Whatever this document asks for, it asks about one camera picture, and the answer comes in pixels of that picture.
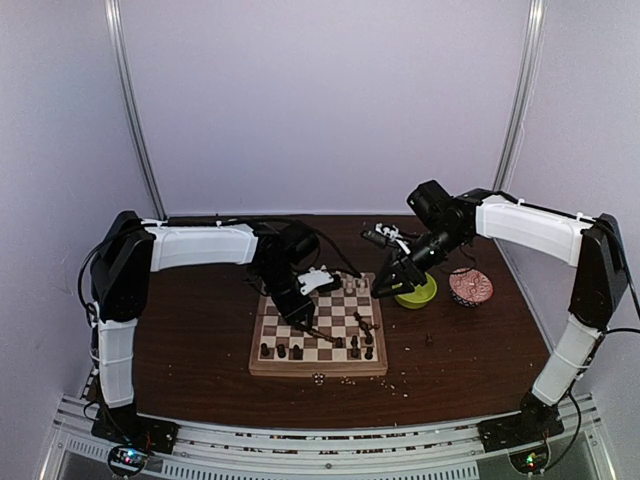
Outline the dark knight chess piece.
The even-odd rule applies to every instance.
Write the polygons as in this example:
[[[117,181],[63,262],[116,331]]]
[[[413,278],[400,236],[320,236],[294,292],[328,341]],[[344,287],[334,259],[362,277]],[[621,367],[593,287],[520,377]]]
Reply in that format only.
[[[353,335],[351,337],[351,349],[349,355],[352,359],[359,359],[361,356],[361,347],[358,335]]]

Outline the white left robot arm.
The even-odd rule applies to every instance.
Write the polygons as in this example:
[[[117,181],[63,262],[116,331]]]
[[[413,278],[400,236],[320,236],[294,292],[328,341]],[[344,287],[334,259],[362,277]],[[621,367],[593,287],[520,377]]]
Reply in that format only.
[[[301,262],[317,247],[317,234],[297,221],[276,227],[257,218],[157,220],[133,210],[120,212],[82,271],[90,277],[90,295],[82,303],[98,370],[95,434],[123,444],[151,434],[137,412],[134,353],[136,328],[148,308],[155,273],[202,265],[244,266],[280,317],[308,330],[316,309],[313,292],[334,287],[338,279],[324,267],[301,270]]]

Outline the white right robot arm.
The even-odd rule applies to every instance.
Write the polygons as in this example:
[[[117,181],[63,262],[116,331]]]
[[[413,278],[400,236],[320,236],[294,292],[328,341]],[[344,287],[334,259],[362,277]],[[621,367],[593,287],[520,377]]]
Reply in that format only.
[[[420,184],[407,203],[424,228],[422,234],[408,238],[388,225],[361,234],[390,251],[371,287],[376,298],[425,285],[427,271],[477,238],[534,251],[566,270],[566,321],[518,413],[502,428],[526,442],[553,431],[559,402],[591,366],[632,288],[617,219],[560,212],[483,188],[454,196],[435,180]]]

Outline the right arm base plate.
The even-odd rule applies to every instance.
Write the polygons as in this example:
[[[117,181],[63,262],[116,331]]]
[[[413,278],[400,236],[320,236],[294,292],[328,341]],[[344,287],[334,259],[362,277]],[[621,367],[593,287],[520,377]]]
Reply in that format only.
[[[477,429],[486,453],[539,442],[565,431],[563,422],[559,419],[534,425],[527,423],[521,413],[481,421]]]

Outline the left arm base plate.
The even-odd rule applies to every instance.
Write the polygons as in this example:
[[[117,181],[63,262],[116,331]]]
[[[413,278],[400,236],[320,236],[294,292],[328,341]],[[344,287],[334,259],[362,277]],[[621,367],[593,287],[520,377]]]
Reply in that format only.
[[[171,454],[177,439],[179,426],[170,421],[138,417],[132,427],[119,424],[114,426],[106,418],[93,422],[91,434],[94,437],[117,444],[133,446],[138,450]]]

